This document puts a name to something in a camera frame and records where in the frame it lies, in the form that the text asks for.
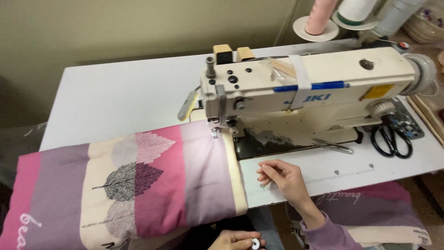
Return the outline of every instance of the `pink quilt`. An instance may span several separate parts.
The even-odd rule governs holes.
[[[123,249],[244,214],[232,143],[196,121],[21,156],[1,249]]]

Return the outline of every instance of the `woman's left hand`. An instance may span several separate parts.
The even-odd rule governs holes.
[[[208,250],[248,250],[253,245],[253,238],[265,246],[265,240],[258,232],[223,230]]]

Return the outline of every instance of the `purple sleeve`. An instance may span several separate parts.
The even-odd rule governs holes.
[[[353,240],[343,226],[333,224],[329,216],[322,213],[325,222],[320,228],[309,230],[305,222],[301,221],[302,231],[308,240],[310,250],[362,250],[361,245]]]

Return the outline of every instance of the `black scissors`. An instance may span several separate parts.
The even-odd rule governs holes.
[[[378,131],[381,133],[382,138],[384,139],[386,145],[388,146],[388,149],[390,150],[389,153],[382,150],[381,147],[376,143],[375,136]],[[407,144],[408,152],[406,155],[403,155],[398,151],[398,147],[396,144],[396,138],[395,138],[395,132]],[[386,157],[397,156],[401,159],[408,159],[412,156],[413,147],[412,147],[411,141],[409,140],[409,138],[407,138],[407,136],[402,131],[400,131],[399,129],[393,128],[393,126],[390,123],[390,119],[388,117],[382,117],[382,124],[376,125],[372,128],[370,138],[371,138],[373,147],[375,147],[376,151],[378,151],[383,156],[386,156]]]

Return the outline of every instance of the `industrial sewing machine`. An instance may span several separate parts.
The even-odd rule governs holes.
[[[275,73],[285,69],[271,68],[263,59],[226,64],[206,59],[200,89],[214,137],[218,129],[228,128],[236,141],[247,128],[258,140],[274,136],[278,144],[310,145],[314,134],[336,143],[353,141],[354,127],[379,124],[383,115],[393,111],[389,98],[419,93],[436,74],[429,57],[403,56],[390,47],[272,60],[292,65],[293,81],[278,80]],[[196,91],[182,107],[181,120],[190,114]],[[289,131],[296,135],[288,136]]]

